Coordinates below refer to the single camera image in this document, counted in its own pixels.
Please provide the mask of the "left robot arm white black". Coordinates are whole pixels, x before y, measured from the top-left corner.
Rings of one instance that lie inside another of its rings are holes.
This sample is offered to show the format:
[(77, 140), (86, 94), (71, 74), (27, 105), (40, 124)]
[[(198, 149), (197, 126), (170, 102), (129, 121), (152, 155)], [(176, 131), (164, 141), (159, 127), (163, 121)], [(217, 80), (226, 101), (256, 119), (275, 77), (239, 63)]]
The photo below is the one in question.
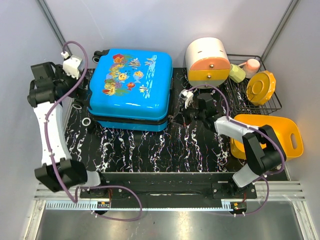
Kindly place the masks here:
[(97, 198), (108, 193), (97, 171), (88, 171), (83, 163), (72, 158), (63, 128), (63, 97), (78, 96), (83, 90), (78, 81), (81, 75), (68, 75), (63, 66), (53, 62), (32, 65), (27, 101), (33, 108), (40, 130), (41, 165), (34, 170), (35, 178), (52, 192), (71, 187), (90, 187)]

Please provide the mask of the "blue fish-print suitcase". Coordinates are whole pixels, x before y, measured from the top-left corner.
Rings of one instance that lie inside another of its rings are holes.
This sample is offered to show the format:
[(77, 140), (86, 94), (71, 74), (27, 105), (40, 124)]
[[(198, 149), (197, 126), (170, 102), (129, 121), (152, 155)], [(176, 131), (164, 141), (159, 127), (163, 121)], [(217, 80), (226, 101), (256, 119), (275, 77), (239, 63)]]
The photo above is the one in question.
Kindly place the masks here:
[(95, 51), (86, 128), (160, 132), (169, 122), (173, 61), (166, 52), (111, 48)]

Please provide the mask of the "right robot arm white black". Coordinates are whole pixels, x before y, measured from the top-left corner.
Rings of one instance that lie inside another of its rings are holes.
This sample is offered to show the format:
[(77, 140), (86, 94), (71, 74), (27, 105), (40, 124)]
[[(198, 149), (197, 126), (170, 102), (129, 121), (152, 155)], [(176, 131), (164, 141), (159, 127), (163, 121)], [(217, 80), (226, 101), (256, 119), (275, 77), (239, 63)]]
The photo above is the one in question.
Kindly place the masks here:
[(184, 103), (173, 118), (175, 123), (188, 126), (192, 121), (201, 121), (207, 130), (243, 144), (246, 164), (232, 176), (232, 182), (227, 185), (230, 197), (239, 198), (247, 185), (275, 167), (284, 168), (287, 157), (272, 126), (254, 126), (219, 113), (208, 93), (197, 96), (197, 107), (191, 106), (194, 94), (190, 90), (182, 90), (179, 96)]

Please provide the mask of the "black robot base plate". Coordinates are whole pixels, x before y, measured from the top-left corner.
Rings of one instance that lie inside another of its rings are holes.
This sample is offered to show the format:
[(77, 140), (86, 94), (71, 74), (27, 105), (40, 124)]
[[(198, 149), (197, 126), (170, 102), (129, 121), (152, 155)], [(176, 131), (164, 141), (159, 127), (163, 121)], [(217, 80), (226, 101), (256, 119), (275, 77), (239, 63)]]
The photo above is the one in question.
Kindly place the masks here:
[(233, 173), (218, 172), (108, 172), (102, 184), (127, 187), (139, 196), (189, 195), (211, 199), (256, 199), (253, 184), (237, 187)]

